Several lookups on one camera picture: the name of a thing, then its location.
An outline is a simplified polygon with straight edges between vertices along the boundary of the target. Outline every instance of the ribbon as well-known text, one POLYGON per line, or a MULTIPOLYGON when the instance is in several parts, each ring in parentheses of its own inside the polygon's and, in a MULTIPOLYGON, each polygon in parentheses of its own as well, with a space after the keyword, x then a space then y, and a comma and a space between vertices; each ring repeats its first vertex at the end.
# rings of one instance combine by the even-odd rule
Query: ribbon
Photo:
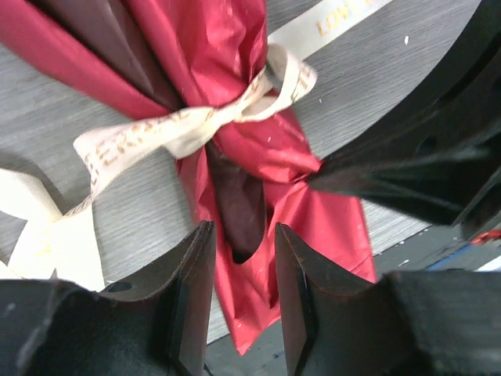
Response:
POLYGON ((79 136, 74 149, 90 173, 90 194, 65 215, 40 180, 0 170, 0 184, 7 187, 7 194, 0 196, 0 211, 27 220, 8 266, 0 265, 0 278, 48 279, 55 269, 60 279, 102 290, 92 202, 123 171, 157 148, 165 147, 176 158, 186 157, 222 126, 270 118, 313 89, 316 72, 281 45, 269 45, 267 62, 283 82, 278 96, 267 95, 273 85, 263 68, 242 96, 226 106, 190 107, 164 117, 96 128, 79 136))

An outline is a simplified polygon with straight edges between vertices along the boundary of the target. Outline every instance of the red gift bag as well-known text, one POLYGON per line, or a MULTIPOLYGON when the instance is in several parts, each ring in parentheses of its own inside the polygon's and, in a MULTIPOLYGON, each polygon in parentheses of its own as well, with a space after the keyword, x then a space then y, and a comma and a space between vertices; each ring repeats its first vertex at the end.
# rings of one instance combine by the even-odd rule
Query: red gift bag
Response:
MULTIPOLYGON (((264 0, 121 3, 190 107, 219 107, 233 101, 265 64, 264 0)), ((167 112, 24 0, 0 2, 0 41, 39 70, 128 116, 151 118, 167 112)), ((213 179, 218 175, 209 170, 207 147, 178 162, 194 221, 206 219, 217 224, 215 287, 236 348, 245 353, 280 317, 276 223, 291 226, 312 248, 345 269, 371 281, 375 274, 360 202, 312 191, 305 183, 305 176, 318 171, 320 162, 311 154, 291 110, 266 121, 228 124, 213 142, 216 153, 251 175, 252 179, 241 181, 243 188, 259 185, 262 194, 258 192, 253 200, 260 200, 265 209, 258 249, 245 262, 236 263, 227 237, 231 223, 223 226, 220 215, 222 206, 225 210, 232 207, 231 197, 227 196, 226 202, 219 194, 219 202, 216 200, 213 179)), ((240 218, 239 226, 245 227, 246 220, 253 226, 255 219, 246 215, 240 218)))

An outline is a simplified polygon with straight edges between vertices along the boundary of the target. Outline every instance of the cream ribbon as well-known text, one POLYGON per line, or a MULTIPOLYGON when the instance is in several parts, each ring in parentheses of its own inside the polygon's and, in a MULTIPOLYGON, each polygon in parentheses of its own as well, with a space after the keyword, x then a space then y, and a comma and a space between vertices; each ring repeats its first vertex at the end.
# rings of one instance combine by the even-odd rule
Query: cream ribbon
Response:
POLYGON ((186 157, 205 145, 223 125, 270 118, 313 89, 316 72, 281 45, 269 45, 267 61, 283 82, 278 96, 266 95, 273 86, 263 69, 242 96, 227 106, 190 107, 79 136, 74 148, 90 172, 90 194, 65 215, 40 180, 0 170, 0 186, 7 187, 6 191, 2 188, 0 211, 27 220, 8 266, 0 265, 0 278, 47 279, 55 269, 60 279, 102 290, 92 202, 118 175, 155 149, 162 146, 176 158, 186 157))

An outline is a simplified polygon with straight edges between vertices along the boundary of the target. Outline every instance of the wooden surface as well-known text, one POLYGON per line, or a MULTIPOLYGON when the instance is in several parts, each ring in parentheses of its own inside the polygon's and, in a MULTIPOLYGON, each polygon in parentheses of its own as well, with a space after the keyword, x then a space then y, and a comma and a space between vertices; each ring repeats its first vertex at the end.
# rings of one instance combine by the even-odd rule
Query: wooden surface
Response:
MULTIPOLYGON (((443 57, 478 3, 394 0, 334 42, 335 61, 311 56, 308 62, 323 76, 295 110, 312 149, 327 155, 406 96, 443 57), (325 102, 333 105, 326 108, 325 102)), ((269 12, 286 19, 295 6, 301 4, 270 0, 269 12)), ((88 193, 88 173, 73 140, 87 129, 124 121, 114 110, 39 74, 0 46, 0 167, 37 176, 63 212, 88 193)), ((173 159, 163 150, 116 179, 94 208, 108 281, 141 268, 192 228, 173 159)), ((375 253, 425 226, 372 204, 365 209, 375 253)), ((5 262, 23 221, 0 213, 0 226, 0 258, 5 262)), ((214 303, 209 340, 226 333, 214 303)))

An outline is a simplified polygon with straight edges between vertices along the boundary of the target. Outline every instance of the white speck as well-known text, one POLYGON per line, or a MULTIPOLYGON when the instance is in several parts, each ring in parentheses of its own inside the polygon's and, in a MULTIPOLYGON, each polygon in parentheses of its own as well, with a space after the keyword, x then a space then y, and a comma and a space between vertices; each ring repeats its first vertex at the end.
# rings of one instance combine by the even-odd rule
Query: white speck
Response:
POLYGON ((6 308, 5 308, 5 311, 3 311, 3 317, 7 317, 9 315, 9 313, 11 313, 14 309, 16 309, 16 303, 9 303, 6 308))

